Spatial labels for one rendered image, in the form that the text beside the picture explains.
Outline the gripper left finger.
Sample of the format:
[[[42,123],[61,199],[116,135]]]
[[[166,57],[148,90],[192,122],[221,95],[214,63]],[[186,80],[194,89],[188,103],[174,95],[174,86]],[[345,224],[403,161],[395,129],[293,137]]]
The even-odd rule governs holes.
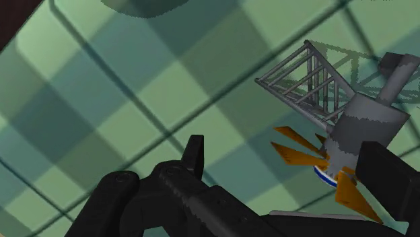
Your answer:
[[[139,178],[105,175],[65,237],[143,237],[163,227],[169,237],[283,237],[220,186],[202,180],[204,137],[190,136],[180,160],[160,162]]]

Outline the green chequered sofa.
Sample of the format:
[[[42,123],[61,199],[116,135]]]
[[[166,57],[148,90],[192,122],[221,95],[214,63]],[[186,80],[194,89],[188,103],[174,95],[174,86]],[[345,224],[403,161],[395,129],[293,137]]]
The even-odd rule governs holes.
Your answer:
[[[387,51],[420,56],[420,0],[188,0],[135,16],[139,0],[45,0],[0,53],[0,233],[64,237],[89,192],[119,169],[147,176],[205,137],[207,184],[259,214],[348,213],[310,167],[272,142],[319,128],[258,86],[311,40],[375,96]]]

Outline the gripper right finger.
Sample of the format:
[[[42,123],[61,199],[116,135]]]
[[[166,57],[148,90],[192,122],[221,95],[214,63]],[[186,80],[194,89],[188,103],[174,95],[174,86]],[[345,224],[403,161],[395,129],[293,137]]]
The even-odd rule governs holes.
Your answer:
[[[376,141],[361,144],[356,177],[396,221],[406,237],[420,237],[420,172]]]

